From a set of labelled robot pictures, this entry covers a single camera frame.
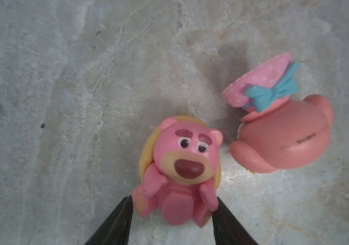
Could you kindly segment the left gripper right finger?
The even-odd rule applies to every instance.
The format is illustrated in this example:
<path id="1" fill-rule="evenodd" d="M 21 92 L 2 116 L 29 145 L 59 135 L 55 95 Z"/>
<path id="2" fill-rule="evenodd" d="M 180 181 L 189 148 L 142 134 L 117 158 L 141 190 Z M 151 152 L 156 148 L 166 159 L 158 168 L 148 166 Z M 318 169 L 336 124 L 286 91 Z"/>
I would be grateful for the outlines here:
<path id="1" fill-rule="evenodd" d="M 220 198 L 212 221 L 216 245 L 258 245 Z"/>

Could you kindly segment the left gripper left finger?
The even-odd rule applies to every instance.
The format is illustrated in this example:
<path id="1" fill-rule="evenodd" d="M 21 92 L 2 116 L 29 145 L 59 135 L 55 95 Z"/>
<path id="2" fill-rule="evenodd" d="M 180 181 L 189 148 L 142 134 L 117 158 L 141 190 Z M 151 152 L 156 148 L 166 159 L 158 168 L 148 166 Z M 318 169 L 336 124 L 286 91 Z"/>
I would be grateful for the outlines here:
<path id="1" fill-rule="evenodd" d="M 85 245 L 127 245 L 133 211 L 132 196 L 124 197 Z"/>

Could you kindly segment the pink bear toy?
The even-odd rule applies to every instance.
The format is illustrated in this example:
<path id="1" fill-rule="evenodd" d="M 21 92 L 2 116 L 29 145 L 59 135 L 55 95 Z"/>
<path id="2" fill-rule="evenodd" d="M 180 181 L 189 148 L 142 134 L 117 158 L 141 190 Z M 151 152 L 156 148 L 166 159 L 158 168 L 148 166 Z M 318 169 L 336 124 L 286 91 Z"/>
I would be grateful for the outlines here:
<path id="1" fill-rule="evenodd" d="M 164 119 L 139 159 L 141 184 L 132 193 L 140 217 L 160 210 L 170 225 L 192 220 L 204 227 L 218 209 L 216 191 L 223 134 L 191 116 Z"/>

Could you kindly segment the pink toy with blue bow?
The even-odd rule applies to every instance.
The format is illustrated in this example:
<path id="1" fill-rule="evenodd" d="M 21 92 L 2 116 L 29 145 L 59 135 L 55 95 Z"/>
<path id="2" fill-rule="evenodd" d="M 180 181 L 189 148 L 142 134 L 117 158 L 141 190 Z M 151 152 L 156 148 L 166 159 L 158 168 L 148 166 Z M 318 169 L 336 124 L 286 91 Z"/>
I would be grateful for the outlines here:
<path id="1" fill-rule="evenodd" d="M 286 52 L 250 70 L 222 92 L 231 107 L 246 111 L 230 153 L 249 171 L 272 173 L 303 167 L 329 145 L 332 105 L 318 94 L 292 99 L 299 91 L 298 67 Z"/>

